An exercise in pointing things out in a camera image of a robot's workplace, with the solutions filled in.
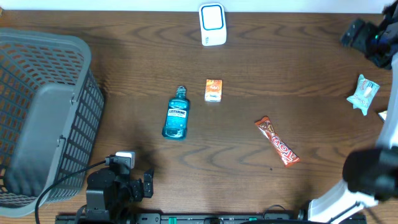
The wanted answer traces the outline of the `large white wet wipes pack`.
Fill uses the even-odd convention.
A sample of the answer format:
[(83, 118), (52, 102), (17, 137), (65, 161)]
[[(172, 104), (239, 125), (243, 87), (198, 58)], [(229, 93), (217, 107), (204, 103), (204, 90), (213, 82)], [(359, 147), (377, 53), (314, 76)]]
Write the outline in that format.
[(387, 116), (387, 110), (379, 112), (378, 115), (382, 119), (382, 121), (385, 122)]

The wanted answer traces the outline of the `small teal wipes pack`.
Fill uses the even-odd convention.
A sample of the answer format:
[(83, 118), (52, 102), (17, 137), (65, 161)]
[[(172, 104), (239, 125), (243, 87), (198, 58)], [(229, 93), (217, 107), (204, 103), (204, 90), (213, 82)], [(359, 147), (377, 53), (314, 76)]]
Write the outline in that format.
[(347, 97), (346, 100), (353, 105), (353, 109), (360, 109), (362, 114), (366, 116), (379, 88), (380, 86), (377, 83), (360, 74), (354, 94)]

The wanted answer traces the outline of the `small orange box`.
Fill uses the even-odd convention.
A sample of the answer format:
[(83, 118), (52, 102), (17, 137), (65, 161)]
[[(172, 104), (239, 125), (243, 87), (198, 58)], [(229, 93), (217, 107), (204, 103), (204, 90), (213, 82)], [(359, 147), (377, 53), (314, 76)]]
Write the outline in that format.
[(222, 80), (206, 80), (205, 87), (205, 101), (206, 102), (220, 102), (222, 99), (222, 88), (223, 81)]

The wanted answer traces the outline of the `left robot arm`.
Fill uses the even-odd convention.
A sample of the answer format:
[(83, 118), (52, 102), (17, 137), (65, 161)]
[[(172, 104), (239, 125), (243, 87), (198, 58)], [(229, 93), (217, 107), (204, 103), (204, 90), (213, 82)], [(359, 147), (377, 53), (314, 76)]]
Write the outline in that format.
[(135, 223), (129, 206), (154, 194), (154, 169), (142, 179), (132, 179), (134, 152), (118, 152), (105, 158), (105, 167), (87, 178), (86, 205), (75, 215), (75, 223)]

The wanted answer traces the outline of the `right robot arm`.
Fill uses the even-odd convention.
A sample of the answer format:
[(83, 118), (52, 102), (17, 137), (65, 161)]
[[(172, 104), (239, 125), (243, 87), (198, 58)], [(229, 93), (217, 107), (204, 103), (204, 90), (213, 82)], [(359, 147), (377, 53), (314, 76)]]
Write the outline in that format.
[(375, 26), (355, 20), (341, 37), (379, 68), (392, 72), (387, 116), (372, 149), (354, 151), (343, 166), (343, 178), (326, 194), (311, 200), (298, 219), (315, 223), (341, 223), (364, 208), (397, 197), (397, 3), (383, 10)]

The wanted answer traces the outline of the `red Top chocolate bar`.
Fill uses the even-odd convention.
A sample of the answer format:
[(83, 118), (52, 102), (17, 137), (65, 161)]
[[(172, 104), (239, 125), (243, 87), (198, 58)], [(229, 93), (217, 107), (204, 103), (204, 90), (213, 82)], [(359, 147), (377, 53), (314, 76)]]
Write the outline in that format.
[(268, 116), (256, 121), (255, 125), (272, 144), (285, 167), (292, 166), (300, 161), (299, 156), (277, 135)]

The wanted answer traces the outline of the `teal Listerine mouthwash bottle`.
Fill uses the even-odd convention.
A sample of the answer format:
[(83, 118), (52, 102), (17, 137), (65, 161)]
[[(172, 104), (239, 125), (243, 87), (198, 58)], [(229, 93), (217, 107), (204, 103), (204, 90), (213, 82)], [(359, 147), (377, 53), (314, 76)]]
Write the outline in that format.
[(173, 140), (183, 140), (187, 135), (187, 121), (190, 101), (187, 99), (187, 89), (177, 87), (175, 97), (169, 100), (165, 124), (162, 129), (163, 137)]

